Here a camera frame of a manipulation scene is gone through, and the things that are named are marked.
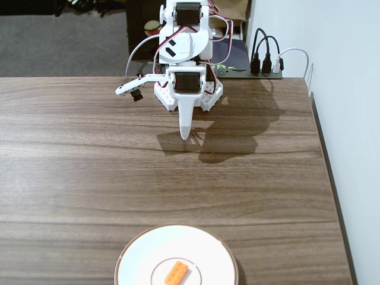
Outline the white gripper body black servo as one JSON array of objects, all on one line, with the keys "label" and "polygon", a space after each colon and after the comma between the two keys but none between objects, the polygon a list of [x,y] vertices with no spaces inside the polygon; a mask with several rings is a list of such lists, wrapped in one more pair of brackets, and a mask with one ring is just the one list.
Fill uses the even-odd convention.
[{"label": "white gripper body black servo", "polygon": [[166,70],[169,94],[176,100],[202,97],[206,85],[206,68],[202,65],[170,66]]}]

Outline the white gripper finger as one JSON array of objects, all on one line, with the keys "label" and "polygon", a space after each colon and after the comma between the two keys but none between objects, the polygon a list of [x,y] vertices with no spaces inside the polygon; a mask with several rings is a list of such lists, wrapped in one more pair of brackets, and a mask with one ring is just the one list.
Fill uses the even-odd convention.
[{"label": "white gripper finger", "polygon": [[179,130],[183,140],[187,140],[191,131],[192,115],[197,98],[178,98]]}]

